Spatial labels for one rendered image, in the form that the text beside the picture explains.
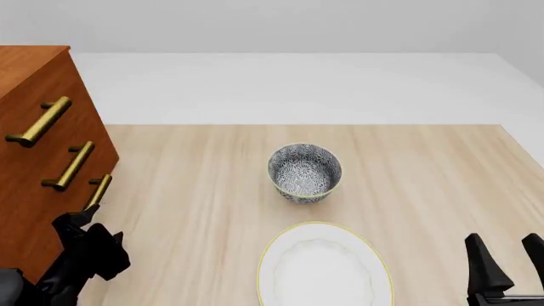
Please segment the blue white patterned bowl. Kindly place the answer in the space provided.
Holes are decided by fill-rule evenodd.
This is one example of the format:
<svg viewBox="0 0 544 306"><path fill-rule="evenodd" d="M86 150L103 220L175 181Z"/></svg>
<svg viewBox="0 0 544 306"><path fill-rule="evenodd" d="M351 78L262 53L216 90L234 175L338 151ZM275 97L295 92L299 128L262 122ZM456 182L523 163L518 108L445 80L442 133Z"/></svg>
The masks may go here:
<svg viewBox="0 0 544 306"><path fill-rule="evenodd" d="M268 160L267 174L275 190L288 201L316 203L339 185L343 169L335 155L317 144L287 144Z"/></svg>

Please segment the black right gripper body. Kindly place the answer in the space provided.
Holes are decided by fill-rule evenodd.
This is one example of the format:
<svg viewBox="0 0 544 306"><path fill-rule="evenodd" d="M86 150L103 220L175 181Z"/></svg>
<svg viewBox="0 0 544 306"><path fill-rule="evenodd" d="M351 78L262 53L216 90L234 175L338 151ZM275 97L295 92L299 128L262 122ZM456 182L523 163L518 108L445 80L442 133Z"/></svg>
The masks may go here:
<svg viewBox="0 0 544 306"><path fill-rule="evenodd" d="M506 295L500 290L467 291L468 306L544 306L544 295Z"/></svg>

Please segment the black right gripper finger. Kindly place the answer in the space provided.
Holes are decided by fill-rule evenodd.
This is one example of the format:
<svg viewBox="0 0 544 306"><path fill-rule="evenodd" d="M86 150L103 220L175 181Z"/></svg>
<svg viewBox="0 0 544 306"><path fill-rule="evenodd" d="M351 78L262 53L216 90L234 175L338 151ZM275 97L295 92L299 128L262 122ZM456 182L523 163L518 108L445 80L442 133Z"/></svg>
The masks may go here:
<svg viewBox="0 0 544 306"><path fill-rule="evenodd" d="M468 261L468 295L504 295L514 286L513 281L503 272L491 256L478 234L465 239Z"/></svg>
<svg viewBox="0 0 544 306"><path fill-rule="evenodd" d="M544 239L538 234L532 233L522 240L522 244L544 288Z"/></svg>

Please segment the white plate with yellow rim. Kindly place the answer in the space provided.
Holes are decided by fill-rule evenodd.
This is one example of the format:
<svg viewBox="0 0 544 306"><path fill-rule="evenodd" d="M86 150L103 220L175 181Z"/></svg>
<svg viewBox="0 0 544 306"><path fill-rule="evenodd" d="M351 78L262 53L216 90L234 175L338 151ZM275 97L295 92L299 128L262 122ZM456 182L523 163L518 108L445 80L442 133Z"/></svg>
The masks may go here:
<svg viewBox="0 0 544 306"><path fill-rule="evenodd" d="M265 247L256 279L260 306L394 306L394 286L377 250L338 224L310 221Z"/></svg>

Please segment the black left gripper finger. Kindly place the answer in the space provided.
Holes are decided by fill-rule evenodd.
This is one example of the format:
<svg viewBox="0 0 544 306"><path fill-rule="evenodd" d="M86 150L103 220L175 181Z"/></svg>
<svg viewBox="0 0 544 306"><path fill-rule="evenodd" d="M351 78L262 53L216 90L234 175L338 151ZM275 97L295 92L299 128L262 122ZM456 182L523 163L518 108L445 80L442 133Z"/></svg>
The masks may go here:
<svg viewBox="0 0 544 306"><path fill-rule="evenodd" d="M93 272L105 281L113 280L131 266L123 248L124 233L111 234L103 224L93 224L87 231Z"/></svg>
<svg viewBox="0 0 544 306"><path fill-rule="evenodd" d="M100 204L86 208L80 212L68 212L58 216L53 222L60 242L63 246L70 246L86 235L82 226L90 224L94 214L100 209Z"/></svg>

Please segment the wooden cabinet with drawers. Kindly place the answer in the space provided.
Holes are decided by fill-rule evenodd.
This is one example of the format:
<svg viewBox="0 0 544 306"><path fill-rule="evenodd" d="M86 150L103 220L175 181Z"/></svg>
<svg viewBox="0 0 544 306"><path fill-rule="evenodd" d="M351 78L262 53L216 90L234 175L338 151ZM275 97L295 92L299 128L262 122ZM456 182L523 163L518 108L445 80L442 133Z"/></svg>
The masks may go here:
<svg viewBox="0 0 544 306"><path fill-rule="evenodd" d="M37 282L52 225L96 203L119 155L66 46L0 46L0 269Z"/></svg>

